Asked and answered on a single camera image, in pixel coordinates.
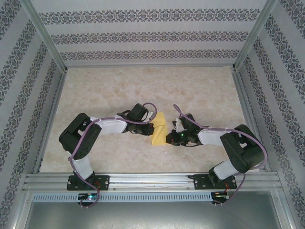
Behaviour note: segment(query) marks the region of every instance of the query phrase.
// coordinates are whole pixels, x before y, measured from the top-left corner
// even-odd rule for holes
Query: yellow object
[[[157,116],[152,120],[154,131],[151,135],[153,146],[163,146],[166,144],[167,128],[163,112],[158,112]]]

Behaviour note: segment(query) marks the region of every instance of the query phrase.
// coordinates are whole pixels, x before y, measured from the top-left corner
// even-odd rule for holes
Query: patterned wallpaper
[[[33,0],[66,65],[233,64],[266,0]]]
[[[278,1],[239,70],[297,228],[305,228],[304,15],[302,1]]]
[[[1,0],[0,229],[31,173],[62,73],[17,0]]]

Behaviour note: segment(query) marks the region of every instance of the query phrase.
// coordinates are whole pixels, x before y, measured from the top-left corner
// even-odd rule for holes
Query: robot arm
[[[143,122],[148,120],[151,114],[152,112],[149,112],[143,105],[136,104],[131,111],[127,110],[123,113],[117,114],[114,118],[121,118],[133,122]],[[72,155],[81,138],[79,132],[83,132],[86,127],[96,119],[97,118],[87,116],[85,113],[79,114],[59,137],[59,142],[62,144],[64,150],[68,151]],[[154,127],[151,123],[137,125],[118,119],[98,121],[88,129],[77,153],[72,159],[72,163],[78,174],[92,184],[92,181],[94,180],[94,171],[91,168],[88,154],[98,136],[126,132],[152,135],[153,131]]]
[[[251,139],[230,131],[214,131],[198,127],[185,117],[180,117],[173,122],[174,130],[166,137],[166,142],[174,146],[217,145],[223,146],[228,154],[229,160],[224,161],[209,170],[209,180],[215,186],[217,183],[237,173],[246,173],[264,160],[262,149]],[[254,134],[245,125],[235,128],[255,138]]]

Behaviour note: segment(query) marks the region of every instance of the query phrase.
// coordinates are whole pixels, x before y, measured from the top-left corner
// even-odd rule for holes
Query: black mounting bracket
[[[100,191],[107,191],[109,187],[109,176],[99,176],[95,175],[93,180],[89,183],[95,186]],[[82,182],[76,175],[69,176],[68,184],[67,184],[68,191],[95,191],[89,185],[86,185]]]
[[[237,184],[234,176],[230,176],[221,182],[217,183],[215,186],[211,183],[209,180],[209,175],[208,174],[195,174],[192,176],[188,176],[189,179],[194,180],[194,187],[196,190],[201,190],[201,189],[223,189],[225,190],[227,186],[230,189],[237,189]]]

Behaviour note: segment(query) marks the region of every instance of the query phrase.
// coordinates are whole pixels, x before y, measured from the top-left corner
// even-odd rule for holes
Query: beige marble floor
[[[245,123],[229,67],[69,69],[41,172],[72,171],[58,137],[76,115],[107,117],[145,102],[164,112],[168,132],[178,117],[174,103],[203,125]],[[220,146],[151,146],[131,133],[99,137],[90,152],[96,172],[207,172],[224,160]]]

